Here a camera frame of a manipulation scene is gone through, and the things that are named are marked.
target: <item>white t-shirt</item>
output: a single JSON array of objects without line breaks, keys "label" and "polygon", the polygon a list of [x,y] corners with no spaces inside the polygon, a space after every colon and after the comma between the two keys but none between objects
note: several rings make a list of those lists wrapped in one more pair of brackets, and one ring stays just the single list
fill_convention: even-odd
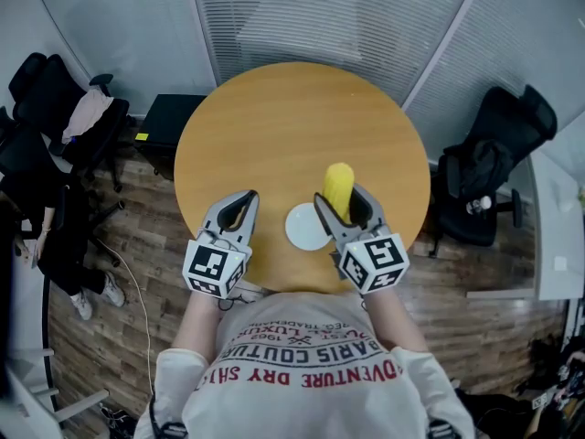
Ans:
[{"label": "white t-shirt", "polygon": [[[191,438],[407,439],[426,438],[430,419],[440,419],[474,437],[435,357],[388,352],[356,294],[275,294],[234,306],[217,350],[211,366],[185,349],[159,355],[159,426],[182,422]],[[134,437],[153,437],[148,409]]]}]

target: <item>office chair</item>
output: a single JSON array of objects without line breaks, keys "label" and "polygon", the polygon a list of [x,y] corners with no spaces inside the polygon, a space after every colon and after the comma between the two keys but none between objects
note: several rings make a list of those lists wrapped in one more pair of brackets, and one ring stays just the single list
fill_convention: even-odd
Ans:
[{"label": "office chair", "polygon": [[[501,211],[512,211],[514,225],[520,228],[522,203],[517,190],[512,190],[511,201],[500,204],[495,192],[520,161],[556,133],[555,112],[531,86],[519,99],[503,88],[489,90],[471,131],[463,143],[444,150],[431,180],[431,215],[437,234],[429,256],[437,256],[443,233],[457,241],[491,246]],[[467,204],[484,196],[491,199],[492,207],[469,213]]]},{"label": "office chair", "polygon": [[[90,86],[99,86],[109,96],[107,84],[113,76],[94,77]],[[28,123],[51,140],[49,151],[73,165],[74,172],[86,169],[86,178],[92,181],[93,169],[105,159],[112,173],[113,187],[122,190],[114,164],[114,154],[122,128],[133,119],[127,116],[129,103],[114,99],[98,122],[85,134],[74,138],[68,145],[61,143],[63,131],[69,124],[79,100],[85,91],[71,78],[59,55],[49,58],[33,53],[20,66],[8,89],[15,100],[13,117],[17,122]]]},{"label": "office chair", "polygon": [[[120,265],[120,260],[98,241],[93,231],[114,211],[123,209],[124,202],[118,201],[106,209],[100,209],[100,199],[95,191],[84,190],[78,177],[62,172],[55,165],[40,132],[29,124],[19,124],[0,144],[0,173],[8,175],[41,169],[54,174],[58,182],[63,184],[58,193],[52,229],[61,229],[71,216],[79,215],[79,213],[73,213],[72,207],[76,207],[77,210],[80,209],[79,207],[87,207],[88,241],[95,245],[99,252],[106,253],[114,267]],[[94,207],[90,206],[91,201],[94,202]]]}]

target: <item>floor plank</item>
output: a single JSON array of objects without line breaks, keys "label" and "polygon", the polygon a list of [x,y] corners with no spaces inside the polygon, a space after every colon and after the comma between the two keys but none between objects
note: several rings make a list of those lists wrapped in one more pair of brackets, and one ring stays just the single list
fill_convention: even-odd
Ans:
[{"label": "floor plank", "polygon": [[[171,343],[189,295],[181,276],[190,233],[179,212],[174,185],[153,174],[152,167],[132,150],[119,162],[123,190],[112,190],[106,171],[97,171],[90,185],[109,204],[123,199],[126,208],[100,229],[106,244],[131,266],[143,290],[152,335],[151,364]],[[534,278],[533,210],[525,207],[525,226],[517,230],[511,217],[498,218],[492,248],[462,245],[450,238],[441,243],[439,258],[429,259],[431,223],[425,223],[409,250],[411,267],[398,288],[405,305],[420,324],[433,353],[447,373],[471,392],[510,392],[531,368],[527,343],[535,337],[559,335],[565,303],[468,301],[470,290],[526,287]],[[112,270],[92,251],[88,265]],[[148,387],[144,312],[136,288],[123,266],[113,269],[127,294],[121,310],[90,295],[94,317],[83,322],[69,298],[53,285],[49,301],[49,344],[55,349],[53,376],[59,407],[105,388],[106,404],[138,416]],[[97,408],[65,422],[67,437],[94,437],[102,428]]]}]

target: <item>white plate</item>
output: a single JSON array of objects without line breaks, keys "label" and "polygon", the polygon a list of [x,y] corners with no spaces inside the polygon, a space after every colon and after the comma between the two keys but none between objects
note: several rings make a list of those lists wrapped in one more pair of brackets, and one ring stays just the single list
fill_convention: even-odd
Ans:
[{"label": "white plate", "polygon": [[330,240],[317,216],[313,203],[294,207],[284,223],[289,241],[303,251],[318,251]]}]

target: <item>white cable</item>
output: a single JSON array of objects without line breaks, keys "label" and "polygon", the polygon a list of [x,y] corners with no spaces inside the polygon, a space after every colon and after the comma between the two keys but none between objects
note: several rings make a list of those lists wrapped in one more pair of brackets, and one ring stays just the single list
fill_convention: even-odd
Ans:
[{"label": "white cable", "polygon": [[126,261],[124,260],[124,258],[117,251],[115,251],[114,249],[111,249],[106,244],[104,244],[101,239],[98,239],[98,241],[101,242],[101,245],[103,245],[103,247],[105,247],[108,251],[112,252],[114,255],[116,255],[123,262],[123,264],[126,267],[126,270],[128,270],[128,273],[130,274],[130,276],[134,280],[134,284],[136,285],[136,289],[138,290],[138,297],[140,297],[140,303],[143,305],[144,320],[146,321],[146,337],[148,338],[148,349],[146,351],[146,362],[148,362],[148,385],[150,387],[150,393],[152,395],[154,395],[154,392],[153,392],[153,378],[152,378],[152,375],[150,373],[150,330],[148,329],[148,314],[146,313],[146,306],[144,305],[143,294],[140,291],[140,286],[138,285],[138,282],[136,281],[136,278],[134,278],[134,275],[133,275],[132,271],[130,270],[130,267],[128,266],[128,263],[126,263]]}]

